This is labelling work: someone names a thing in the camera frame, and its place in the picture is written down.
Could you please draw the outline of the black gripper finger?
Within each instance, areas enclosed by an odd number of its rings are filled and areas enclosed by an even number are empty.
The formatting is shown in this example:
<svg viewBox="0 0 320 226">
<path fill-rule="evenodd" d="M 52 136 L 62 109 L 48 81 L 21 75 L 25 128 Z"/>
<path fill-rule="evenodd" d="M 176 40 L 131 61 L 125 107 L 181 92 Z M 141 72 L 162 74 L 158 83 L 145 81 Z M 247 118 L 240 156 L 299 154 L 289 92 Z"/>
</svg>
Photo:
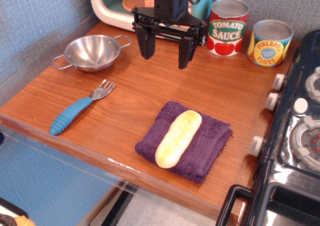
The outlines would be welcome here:
<svg viewBox="0 0 320 226">
<path fill-rule="evenodd" d="M 155 28 L 155 26 L 142 25 L 141 23 L 137 23 L 135 25 L 139 49 L 142 57 L 146 60 L 150 59 L 154 55 L 156 49 Z"/>
<path fill-rule="evenodd" d="M 180 39 L 178 68 L 185 69 L 190 61 L 192 61 L 198 41 L 194 34 L 186 34 Z"/>
</svg>

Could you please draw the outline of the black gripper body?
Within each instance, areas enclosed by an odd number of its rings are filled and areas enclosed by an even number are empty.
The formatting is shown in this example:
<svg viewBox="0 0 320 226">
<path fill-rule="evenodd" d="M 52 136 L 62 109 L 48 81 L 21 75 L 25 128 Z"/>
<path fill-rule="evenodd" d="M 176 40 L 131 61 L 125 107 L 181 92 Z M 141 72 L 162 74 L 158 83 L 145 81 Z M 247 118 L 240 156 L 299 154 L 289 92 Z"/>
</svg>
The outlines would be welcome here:
<svg viewBox="0 0 320 226">
<path fill-rule="evenodd" d="M 198 4 L 201 0 L 154 0 L 153 7 L 132 8 L 133 30 L 136 24 L 155 26 L 156 36 L 180 40 L 186 34 L 194 34 L 198 45 L 205 42 L 205 20 L 188 12 L 189 3 Z"/>
</svg>

